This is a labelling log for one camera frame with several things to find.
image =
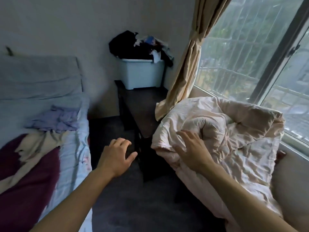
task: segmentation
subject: glass pane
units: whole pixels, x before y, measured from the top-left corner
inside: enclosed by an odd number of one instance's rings
[[[246,102],[302,1],[232,0],[205,39],[195,85]]]
[[[262,106],[283,112],[286,132],[309,144],[309,31]]]

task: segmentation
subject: forearm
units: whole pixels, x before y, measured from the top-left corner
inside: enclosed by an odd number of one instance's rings
[[[218,164],[205,165],[201,174],[217,191],[243,231],[296,231],[232,179]]]
[[[89,210],[111,179],[111,176],[104,176],[96,170],[90,172],[66,199],[34,226],[31,232],[78,231]]]

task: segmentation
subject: dark carpet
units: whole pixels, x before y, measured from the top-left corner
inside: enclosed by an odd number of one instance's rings
[[[124,131],[119,117],[90,120],[89,127],[93,167],[112,139],[133,143],[134,132]],[[103,190],[93,206],[92,226],[94,232],[225,231],[224,220],[215,218],[175,173],[144,183],[137,161]]]

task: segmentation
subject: light blue plastic bin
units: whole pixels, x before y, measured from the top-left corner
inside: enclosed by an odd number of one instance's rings
[[[126,89],[160,87],[164,61],[154,63],[144,59],[120,59],[121,80]]]

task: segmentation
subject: curtain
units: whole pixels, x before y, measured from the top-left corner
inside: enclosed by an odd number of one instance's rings
[[[157,103],[155,117],[159,121],[178,102],[187,98],[193,87],[197,65],[201,56],[201,46],[231,0],[195,0],[190,41],[176,70],[175,81],[166,99]]]

